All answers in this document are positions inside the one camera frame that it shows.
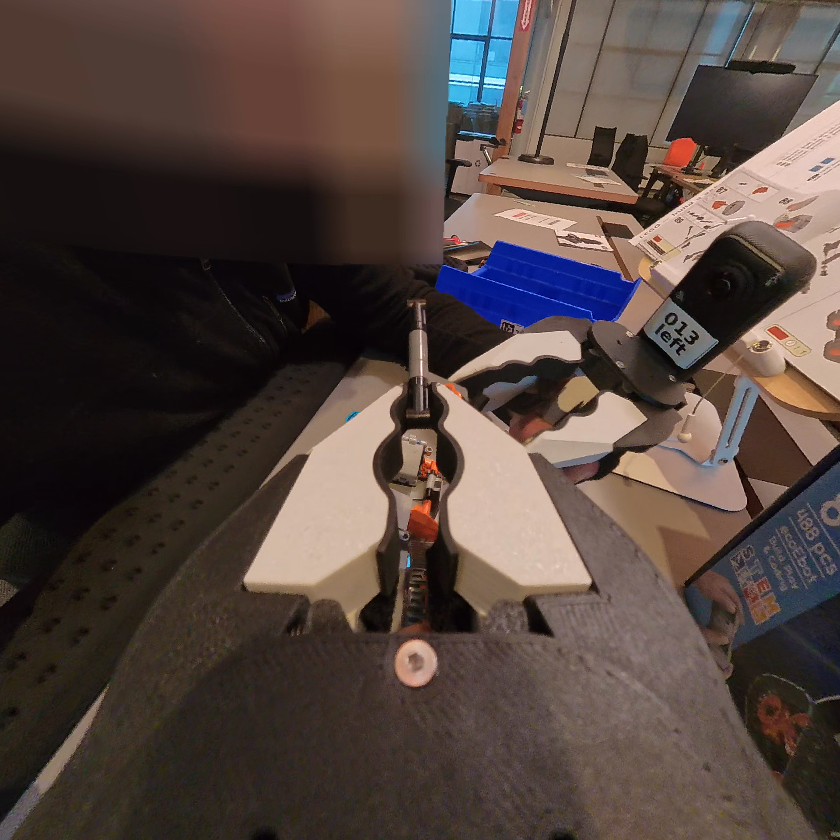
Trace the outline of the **person's left forearm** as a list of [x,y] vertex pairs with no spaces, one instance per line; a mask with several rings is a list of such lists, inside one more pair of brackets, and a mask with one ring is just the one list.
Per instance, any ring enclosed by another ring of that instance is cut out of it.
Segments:
[[424,275],[398,265],[288,265],[302,296],[324,310],[359,349],[407,360],[411,299],[426,303],[428,365],[450,376],[497,347],[509,334],[465,303],[436,290]]

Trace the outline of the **large black monitor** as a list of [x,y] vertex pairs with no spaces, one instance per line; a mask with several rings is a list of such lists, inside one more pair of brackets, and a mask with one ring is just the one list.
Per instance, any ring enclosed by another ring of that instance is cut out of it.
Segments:
[[758,152],[788,130],[817,76],[698,66],[665,136]]

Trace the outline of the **person's left hand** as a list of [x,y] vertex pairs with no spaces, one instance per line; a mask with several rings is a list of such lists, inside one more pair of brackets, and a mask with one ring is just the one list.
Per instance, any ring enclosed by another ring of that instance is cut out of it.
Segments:
[[521,444],[526,444],[537,435],[553,429],[553,425],[538,411],[527,413],[511,412],[509,419],[509,435]]

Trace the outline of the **grey tracked toy robot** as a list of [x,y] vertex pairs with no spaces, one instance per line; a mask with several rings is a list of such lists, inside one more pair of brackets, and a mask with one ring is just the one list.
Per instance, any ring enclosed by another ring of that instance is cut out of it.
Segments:
[[428,558],[438,538],[448,479],[438,464],[437,435],[411,428],[400,437],[402,462],[390,490],[396,504],[398,568],[393,633],[427,632],[434,624],[434,583]]

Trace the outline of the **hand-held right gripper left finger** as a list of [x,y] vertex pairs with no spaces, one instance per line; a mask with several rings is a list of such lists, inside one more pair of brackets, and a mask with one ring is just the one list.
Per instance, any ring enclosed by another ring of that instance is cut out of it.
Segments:
[[381,590],[377,550],[392,495],[374,472],[396,431],[394,386],[314,446],[245,574],[248,592],[334,601],[351,624]]

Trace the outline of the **paper sheet with red print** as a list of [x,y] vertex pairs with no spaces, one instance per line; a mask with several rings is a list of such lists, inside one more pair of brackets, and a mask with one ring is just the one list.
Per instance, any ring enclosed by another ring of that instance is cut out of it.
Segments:
[[566,229],[571,220],[546,215],[542,213],[533,212],[525,207],[512,207],[505,211],[495,214],[496,217],[504,218],[509,221],[526,224],[534,227],[551,228],[551,229]]

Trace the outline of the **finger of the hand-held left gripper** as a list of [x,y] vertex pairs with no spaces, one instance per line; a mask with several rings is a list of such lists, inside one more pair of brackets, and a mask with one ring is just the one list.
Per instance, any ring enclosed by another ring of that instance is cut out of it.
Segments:
[[580,466],[610,455],[617,441],[647,421],[636,404],[623,396],[612,392],[587,395],[594,397],[589,413],[571,411],[583,407],[583,392],[561,393],[548,402],[542,418],[552,426],[530,437],[524,444],[526,451],[554,466]]
[[583,360],[581,344],[568,331],[520,332],[475,357],[449,380],[485,413],[508,406],[538,379],[571,376]]

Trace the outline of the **wooden top desk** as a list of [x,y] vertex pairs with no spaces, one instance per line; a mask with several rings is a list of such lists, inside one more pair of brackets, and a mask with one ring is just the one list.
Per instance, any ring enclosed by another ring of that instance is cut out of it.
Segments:
[[719,176],[711,173],[687,172],[685,167],[658,163],[652,166],[640,196],[654,197],[659,201],[664,201],[675,192],[679,192],[680,195],[687,193],[694,196],[719,180]]

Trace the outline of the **white stand base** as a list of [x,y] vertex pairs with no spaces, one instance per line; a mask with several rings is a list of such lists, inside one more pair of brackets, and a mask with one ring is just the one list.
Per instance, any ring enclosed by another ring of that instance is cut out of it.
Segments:
[[759,394],[748,376],[737,376],[720,418],[708,399],[688,393],[666,441],[642,454],[627,453],[615,473],[722,511],[743,510],[747,497],[735,459]]

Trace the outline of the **grey orange brick assembly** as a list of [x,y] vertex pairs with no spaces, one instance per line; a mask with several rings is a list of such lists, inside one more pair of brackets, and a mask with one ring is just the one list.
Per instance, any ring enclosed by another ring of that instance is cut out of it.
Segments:
[[408,333],[408,382],[406,420],[414,423],[430,419],[429,370],[427,350],[426,301],[421,298],[407,302],[411,314]]

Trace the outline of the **printed instruction sheet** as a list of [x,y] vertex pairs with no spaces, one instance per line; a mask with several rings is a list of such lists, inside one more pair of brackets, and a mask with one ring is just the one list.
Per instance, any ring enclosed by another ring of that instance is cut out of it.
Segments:
[[839,104],[787,133],[682,203],[631,244],[651,260],[665,298],[732,226],[759,221],[815,258],[810,285],[761,321],[787,362],[825,392],[839,388]]

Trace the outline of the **slim wooden column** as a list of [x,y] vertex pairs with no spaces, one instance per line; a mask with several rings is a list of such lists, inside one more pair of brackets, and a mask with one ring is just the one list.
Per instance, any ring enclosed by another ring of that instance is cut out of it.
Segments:
[[526,33],[518,30],[518,13],[513,29],[511,51],[509,55],[506,83],[502,94],[502,100],[497,123],[497,139],[500,144],[493,153],[492,161],[499,160],[502,156],[510,153],[512,124],[515,117],[517,100],[529,57],[529,50],[532,39],[534,19],[539,11],[539,1],[533,1],[532,22],[530,30]]

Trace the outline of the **blue storage bin with tag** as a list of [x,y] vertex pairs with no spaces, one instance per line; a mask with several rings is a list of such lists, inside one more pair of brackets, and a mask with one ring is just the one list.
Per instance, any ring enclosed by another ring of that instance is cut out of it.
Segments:
[[438,274],[436,290],[465,303],[498,327],[507,323],[527,328],[550,317],[617,321],[637,290],[637,284],[631,284],[627,294],[620,293],[617,301],[583,298],[582,302],[568,302],[477,275],[445,266]]

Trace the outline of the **plain blue storage bin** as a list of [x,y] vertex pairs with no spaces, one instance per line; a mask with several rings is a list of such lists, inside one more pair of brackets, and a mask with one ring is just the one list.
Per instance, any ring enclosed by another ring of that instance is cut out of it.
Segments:
[[495,282],[591,312],[595,320],[615,320],[642,280],[619,271],[544,251],[497,241],[483,265]]

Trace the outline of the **black dimpled mat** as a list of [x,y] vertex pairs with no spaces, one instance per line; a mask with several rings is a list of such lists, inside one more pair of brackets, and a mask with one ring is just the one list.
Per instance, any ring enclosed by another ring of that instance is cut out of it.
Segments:
[[2,817],[99,697],[172,576],[259,488],[350,366],[344,358],[283,365],[92,525],[38,588],[2,642]]

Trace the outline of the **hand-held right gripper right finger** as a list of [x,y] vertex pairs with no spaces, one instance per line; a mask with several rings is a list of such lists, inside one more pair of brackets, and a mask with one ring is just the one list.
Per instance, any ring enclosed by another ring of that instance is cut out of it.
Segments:
[[592,576],[526,449],[447,387],[431,396],[448,486],[429,550],[430,605],[457,595],[486,615],[501,601],[588,592]]

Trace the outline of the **blue robot kit box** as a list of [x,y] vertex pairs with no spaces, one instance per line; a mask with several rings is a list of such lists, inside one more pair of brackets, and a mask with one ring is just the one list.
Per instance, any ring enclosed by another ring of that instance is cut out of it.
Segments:
[[755,746],[806,819],[839,834],[835,447],[688,579],[696,622]]

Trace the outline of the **black sign pole stand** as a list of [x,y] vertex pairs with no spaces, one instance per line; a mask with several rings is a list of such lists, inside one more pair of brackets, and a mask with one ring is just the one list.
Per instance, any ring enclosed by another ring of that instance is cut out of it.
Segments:
[[528,140],[527,145],[524,147],[525,152],[523,152],[519,156],[520,161],[524,161],[534,165],[553,164],[553,158],[548,154],[543,154],[543,143],[545,136],[548,132],[548,125],[551,111],[553,108],[553,101],[556,96],[562,64],[564,63],[565,54],[567,52],[568,44],[571,38],[571,29],[574,22],[574,15],[578,2],[569,1],[562,2],[562,4],[565,4],[564,8],[566,10],[566,16],[563,24],[562,36],[560,38],[556,56],[554,57],[555,61],[553,63],[553,74],[551,76],[551,82],[548,89],[545,91],[545,102],[542,104],[542,110],[539,110],[539,107],[537,106],[535,107],[534,119],[536,120],[537,117],[541,117],[540,122],[535,122],[535,124],[539,126],[539,133],[536,135],[535,140]]

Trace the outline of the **gridded window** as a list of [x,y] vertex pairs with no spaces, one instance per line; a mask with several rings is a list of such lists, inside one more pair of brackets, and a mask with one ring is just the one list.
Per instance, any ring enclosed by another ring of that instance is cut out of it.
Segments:
[[448,99],[501,105],[518,1],[452,1]]

